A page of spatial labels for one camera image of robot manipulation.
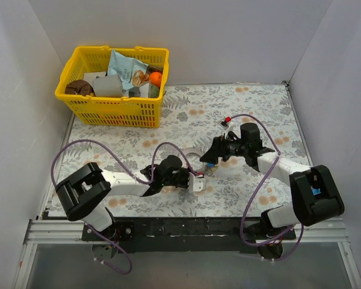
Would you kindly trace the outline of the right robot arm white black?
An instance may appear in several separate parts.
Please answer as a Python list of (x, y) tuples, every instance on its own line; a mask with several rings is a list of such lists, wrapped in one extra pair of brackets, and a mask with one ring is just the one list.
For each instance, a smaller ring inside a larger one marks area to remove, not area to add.
[(328, 167), (310, 167), (278, 156), (276, 151), (262, 144), (255, 123), (242, 124), (240, 132), (240, 136), (228, 131), (215, 137), (211, 148), (200, 157), (200, 161), (216, 165), (230, 157), (243, 157), (252, 169), (290, 187), (290, 205), (261, 214), (260, 231), (265, 238), (276, 238), (286, 226), (311, 226), (345, 212), (344, 202)]

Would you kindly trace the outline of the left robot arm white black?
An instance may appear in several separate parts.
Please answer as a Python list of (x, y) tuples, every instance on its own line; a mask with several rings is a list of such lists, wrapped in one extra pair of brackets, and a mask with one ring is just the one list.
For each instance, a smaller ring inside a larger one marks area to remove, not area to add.
[(82, 220), (95, 229), (104, 241), (116, 233), (113, 215), (102, 203), (107, 196), (149, 197), (164, 187), (188, 188), (190, 169), (181, 159), (170, 155), (160, 164), (149, 165), (127, 173), (102, 170), (96, 163), (88, 163), (56, 186), (56, 193), (70, 221)]

